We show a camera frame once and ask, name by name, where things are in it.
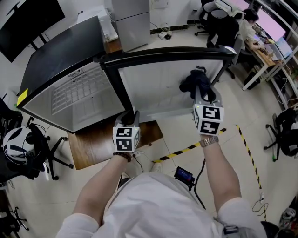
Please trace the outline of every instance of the yellow sticky note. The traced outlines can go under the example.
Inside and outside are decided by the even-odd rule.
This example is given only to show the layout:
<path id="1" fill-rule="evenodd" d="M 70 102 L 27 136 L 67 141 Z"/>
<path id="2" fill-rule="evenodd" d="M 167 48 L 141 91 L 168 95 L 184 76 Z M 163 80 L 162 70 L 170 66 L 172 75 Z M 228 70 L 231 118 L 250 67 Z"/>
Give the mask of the yellow sticky note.
<path id="1" fill-rule="evenodd" d="M 26 89 L 19 97 L 18 97 L 18 102 L 17 105 L 19 105 L 26 97 L 27 97 L 27 92 L 28 89 Z"/>

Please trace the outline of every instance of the pink monitor screen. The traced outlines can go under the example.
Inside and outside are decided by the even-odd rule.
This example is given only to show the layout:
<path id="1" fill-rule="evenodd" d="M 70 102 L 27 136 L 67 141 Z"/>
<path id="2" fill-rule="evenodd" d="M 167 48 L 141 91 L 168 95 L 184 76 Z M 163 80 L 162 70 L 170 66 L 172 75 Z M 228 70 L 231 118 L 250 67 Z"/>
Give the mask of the pink monitor screen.
<path id="1" fill-rule="evenodd" d="M 283 37 L 285 30 L 266 12 L 263 10 L 258 11 L 259 21 L 257 24 L 266 31 L 274 41 L 278 41 L 279 38 Z"/>
<path id="2" fill-rule="evenodd" d="M 231 4 L 239 7 L 242 11 L 249 7 L 249 3 L 247 3 L 243 0 L 228 0 L 228 2 L 230 2 Z"/>

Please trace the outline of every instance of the white printer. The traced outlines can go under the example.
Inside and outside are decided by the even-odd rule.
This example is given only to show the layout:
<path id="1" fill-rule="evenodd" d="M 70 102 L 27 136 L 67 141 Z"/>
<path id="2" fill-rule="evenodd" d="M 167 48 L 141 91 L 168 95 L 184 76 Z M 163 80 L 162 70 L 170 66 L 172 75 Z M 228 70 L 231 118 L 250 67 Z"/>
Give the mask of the white printer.
<path id="1" fill-rule="evenodd" d="M 110 42 L 118 38 L 118 35 L 112 26 L 110 16 L 109 14 L 107 14 L 106 9 L 104 8 L 103 5 L 99 5 L 87 11 L 80 12 L 76 24 L 94 16 L 98 17 L 99 22 L 102 26 L 104 37 L 107 42 Z"/>

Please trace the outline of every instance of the computer screen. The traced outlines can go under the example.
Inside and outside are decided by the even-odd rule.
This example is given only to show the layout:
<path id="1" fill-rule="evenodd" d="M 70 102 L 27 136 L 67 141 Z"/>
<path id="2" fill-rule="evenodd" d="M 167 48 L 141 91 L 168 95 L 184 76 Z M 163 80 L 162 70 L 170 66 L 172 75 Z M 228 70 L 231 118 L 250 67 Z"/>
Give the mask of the computer screen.
<path id="1" fill-rule="evenodd" d="M 283 37 L 281 37 L 276 42 L 276 45 L 281 51 L 281 53 L 283 54 L 284 58 L 287 58 L 293 52 L 293 50 L 291 49 L 291 47 L 288 45 L 288 43 L 285 41 Z"/>
<path id="2" fill-rule="evenodd" d="M 239 7 L 241 10 L 245 10 L 249 7 L 249 3 L 243 0 L 228 0 L 228 2 Z"/>
<path id="3" fill-rule="evenodd" d="M 39 34 L 63 18 L 57 0 L 26 0 L 0 29 L 0 51 L 13 62 Z"/>
<path id="4" fill-rule="evenodd" d="M 257 14 L 259 16 L 257 24 L 262 27 L 275 42 L 284 36 L 285 30 L 265 11 L 259 10 Z"/>

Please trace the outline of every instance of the dark beaded bracelet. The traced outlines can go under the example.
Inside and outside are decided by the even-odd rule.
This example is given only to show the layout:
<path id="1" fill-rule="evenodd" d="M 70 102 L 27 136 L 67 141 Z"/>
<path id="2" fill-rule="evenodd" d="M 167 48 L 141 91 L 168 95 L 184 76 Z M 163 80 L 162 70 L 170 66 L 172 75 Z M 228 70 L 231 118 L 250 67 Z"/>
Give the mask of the dark beaded bracelet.
<path id="1" fill-rule="evenodd" d="M 119 155 L 119 156 L 122 156 L 124 157 L 125 159 L 127 159 L 128 162 L 131 161 L 131 155 L 126 153 L 126 152 L 114 152 L 113 155 Z"/>

